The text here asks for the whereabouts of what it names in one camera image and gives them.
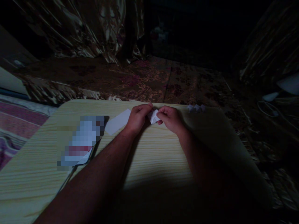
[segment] small paper pieces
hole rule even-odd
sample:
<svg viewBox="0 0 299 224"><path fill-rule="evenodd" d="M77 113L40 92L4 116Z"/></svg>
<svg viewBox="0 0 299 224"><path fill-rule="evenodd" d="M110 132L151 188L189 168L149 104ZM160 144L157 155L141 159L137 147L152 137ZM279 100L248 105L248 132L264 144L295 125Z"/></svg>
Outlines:
<svg viewBox="0 0 299 224"><path fill-rule="evenodd" d="M112 120L108 121L105 127L105 131L107 131L109 135L113 135L115 132L117 132L120 128L122 128L124 125L128 123L130 113L131 110L127 109L124 112L117 115Z"/></svg>
<svg viewBox="0 0 299 224"><path fill-rule="evenodd" d="M198 113L198 112L206 111L206 107L203 104L201 106L198 106L197 104L195 106L192 106L191 104L189 104L187 108L189 109L190 113Z"/></svg>
<svg viewBox="0 0 299 224"><path fill-rule="evenodd" d="M155 110L155 111L150 112L150 113L147 115L151 124L154 124L154 123L156 123L157 121L160 120L160 119L157 117L157 113L158 113L158 110Z"/></svg>

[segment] finger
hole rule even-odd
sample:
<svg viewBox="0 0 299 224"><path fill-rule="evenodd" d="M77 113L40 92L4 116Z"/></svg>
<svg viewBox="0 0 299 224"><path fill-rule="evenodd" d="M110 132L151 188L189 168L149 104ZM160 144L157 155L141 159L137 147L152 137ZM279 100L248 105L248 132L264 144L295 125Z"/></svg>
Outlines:
<svg viewBox="0 0 299 224"><path fill-rule="evenodd" d="M163 106L163 107L161 107L158 111L159 111L160 113L164 113L164 114L169 115L170 112L173 111L173 110L174 110L173 107Z"/></svg>
<svg viewBox="0 0 299 224"><path fill-rule="evenodd" d="M132 108L132 111L138 113L139 111L143 110L144 108L152 108L153 104L141 104Z"/></svg>
<svg viewBox="0 0 299 224"><path fill-rule="evenodd" d="M163 114L163 113L157 113L157 117L159 119L161 119L162 121L165 121L166 119L168 119L169 117L167 117L167 115Z"/></svg>
<svg viewBox="0 0 299 224"><path fill-rule="evenodd" d="M151 103L142 104L142 105L139 106L139 113L142 116L146 116L149 112L151 112L152 108L153 108L153 105Z"/></svg>

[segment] forearm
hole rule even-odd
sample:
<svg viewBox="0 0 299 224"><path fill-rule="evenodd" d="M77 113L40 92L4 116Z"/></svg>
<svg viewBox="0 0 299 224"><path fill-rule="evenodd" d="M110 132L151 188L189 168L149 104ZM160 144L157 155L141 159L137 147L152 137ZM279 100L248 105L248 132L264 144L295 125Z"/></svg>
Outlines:
<svg viewBox="0 0 299 224"><path fill-rule="evenodd" d="M201 192L215 209L233 210L249 202L250 194L232 170L188 130L178 134L190 170Z"/></svg>
<svg viewBox="0 0 299 224"><path fill-rule="evenodd" d="M119 185L135 136L121 131L62 189L36 223L88 222Z"/></svg>

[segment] wooden table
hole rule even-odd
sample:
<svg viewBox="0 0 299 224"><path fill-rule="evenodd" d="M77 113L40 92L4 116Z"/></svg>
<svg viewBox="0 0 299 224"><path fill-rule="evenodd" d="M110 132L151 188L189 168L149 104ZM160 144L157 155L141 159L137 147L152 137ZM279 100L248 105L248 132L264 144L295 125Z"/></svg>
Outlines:
<svg viewBox="0 0 299 224"><path fill-rule="evenodd" d="M108 100L72 100L63 104L0 172L0 223L33 222L64 182L67 172L57 171L56 167L58 117L105 115L112 119L139 104ZM192 114L184 105L169 106L181 112L187 126L225 160L265 207L271 206L270 189L222 111L207 108L205 113ZM97 153L117 133L109 136L105 132ZM164 216L166 207L175 217L177 212L200 204L200 192L179 141L164 124L149 125L139 135L132 147L132 158L113 210L119 219L138 213L149 221L153 214ZM197 209L205 213L204 205Z"/></svg>

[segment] cable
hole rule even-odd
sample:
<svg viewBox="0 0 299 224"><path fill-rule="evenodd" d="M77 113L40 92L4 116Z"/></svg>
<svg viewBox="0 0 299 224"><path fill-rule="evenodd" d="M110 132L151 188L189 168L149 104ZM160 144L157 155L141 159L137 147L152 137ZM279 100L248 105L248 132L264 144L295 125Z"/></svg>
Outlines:
<svg viewBox="0 0 299 224"><path fill-rule="evenodd" d="M269 116L269 117L278 117L278 115L277 115L277 116L272 116L272 115L267 114L265 111L263 111L263 110L260 108L259 103L265 103L266 106L269 107L271 111L274 111L274 110L273 110L273 108L274 108L274 109L281 115L281 117L282 117L284 120L286 120L291 126L293 126L294 128L296 128L296 130L299 131L299 128L297 128L295 125L293 125L291 122L289 122L289 121L284 117L284 115L280 112L280 110L278 110L274 105L272 105L271 103L268 103L268 102L266 102L266 101L258 101L258 102L257 102L257 106L258 106L258 108L260 109L261 112L263 112L264 114L266 114L266 115Z"/></svg>

